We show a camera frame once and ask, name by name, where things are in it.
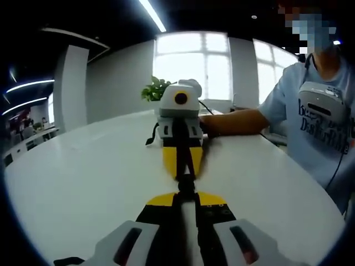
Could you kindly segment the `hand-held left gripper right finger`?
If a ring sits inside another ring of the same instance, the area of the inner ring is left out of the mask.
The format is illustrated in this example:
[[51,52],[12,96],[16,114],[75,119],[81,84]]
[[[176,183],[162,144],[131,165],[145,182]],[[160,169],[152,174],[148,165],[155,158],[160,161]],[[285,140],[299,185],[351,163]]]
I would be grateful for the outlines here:
[[197,242],[205,265],[294,265],[275,239],[237,219],[220,196],[194,194]]

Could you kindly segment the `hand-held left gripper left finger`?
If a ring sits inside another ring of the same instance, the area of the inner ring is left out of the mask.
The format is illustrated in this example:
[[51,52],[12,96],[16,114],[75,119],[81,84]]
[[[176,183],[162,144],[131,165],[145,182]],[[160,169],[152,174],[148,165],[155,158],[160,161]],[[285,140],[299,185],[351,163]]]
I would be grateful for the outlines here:
[[56,259],[54,265],[179,265],[179,193],[149,200],[137,219],[128,220],[101,239],[88,259]]

